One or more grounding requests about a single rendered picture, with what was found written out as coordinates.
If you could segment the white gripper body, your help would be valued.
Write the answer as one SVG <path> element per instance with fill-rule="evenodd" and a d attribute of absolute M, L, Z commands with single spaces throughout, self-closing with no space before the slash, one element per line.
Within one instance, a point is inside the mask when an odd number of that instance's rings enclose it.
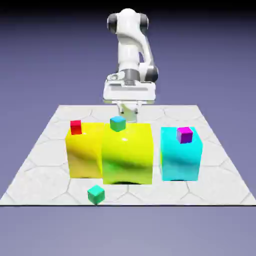
<path fill-rule="evenodd" d="M 106 80 L 103 101 L 108 104 L 117 102 L 153 103 L 156 99 L 156 84 L 135 80 L 133 85 L 125 85 L 124 80 Z"/>

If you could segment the small blue cube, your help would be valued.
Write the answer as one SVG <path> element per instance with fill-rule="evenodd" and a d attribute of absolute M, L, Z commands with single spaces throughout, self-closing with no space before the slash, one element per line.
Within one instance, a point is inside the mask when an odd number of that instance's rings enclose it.
<path fill-rule="evenodd" d="M 120 132 L 126 128 L 126 119 L 123 116 L 110 118 L 110 128 L 115 132 Z"/>

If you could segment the small red cube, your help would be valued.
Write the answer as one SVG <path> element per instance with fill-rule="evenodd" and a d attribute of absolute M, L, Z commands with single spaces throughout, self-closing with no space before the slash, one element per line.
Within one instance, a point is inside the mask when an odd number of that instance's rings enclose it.
<path fill-rule="evenodd" d="M 82 134 L 82 122 L 81 122 L 81 120 L 71 120 L 70 121 L 70 133 L 72 135 Z"/>

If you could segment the small purple cube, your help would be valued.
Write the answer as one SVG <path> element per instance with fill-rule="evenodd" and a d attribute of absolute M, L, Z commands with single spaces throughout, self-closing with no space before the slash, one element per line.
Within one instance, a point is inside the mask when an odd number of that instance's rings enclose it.
<path fill-rule="evenodd" d="M 193 131 L 190 127 L 178 127 L 176 132 L 176 139 L 180 144 L 191 143 L 193 140 Z"/>

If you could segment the small green cube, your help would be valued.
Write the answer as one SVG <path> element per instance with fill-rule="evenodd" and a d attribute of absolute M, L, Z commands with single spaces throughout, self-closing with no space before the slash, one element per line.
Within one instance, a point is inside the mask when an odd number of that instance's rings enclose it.
<path fill-rule="evenodd" d="M 105 200 L 105 190 L 99 185 L 94 185 L 87 191 L 88 200 L 94 204 L 98 205 Z"/>

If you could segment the large lime yellow box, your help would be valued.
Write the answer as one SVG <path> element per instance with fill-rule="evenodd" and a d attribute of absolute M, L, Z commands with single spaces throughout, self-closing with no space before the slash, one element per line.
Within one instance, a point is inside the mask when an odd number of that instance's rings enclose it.
<path fill-rule="evenodd" d="M 154 141 L 149 123 L 127 123 L 122 131 L 104 126 L 102 179 L 105 185 L 150 185 L 153 179 Z"/>

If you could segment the large cyan box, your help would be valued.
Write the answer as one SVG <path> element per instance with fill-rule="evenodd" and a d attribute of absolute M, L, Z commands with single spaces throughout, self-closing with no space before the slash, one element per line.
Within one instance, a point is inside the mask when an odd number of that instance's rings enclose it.
<path fill-rule="evenodd" d="M 160 130 L 160 167 L 163 181 L 197 181 L 201 166 L 203 143 L 195 127 L 192 140 L 180 143 L 178 127 L 163 126 Z"/>

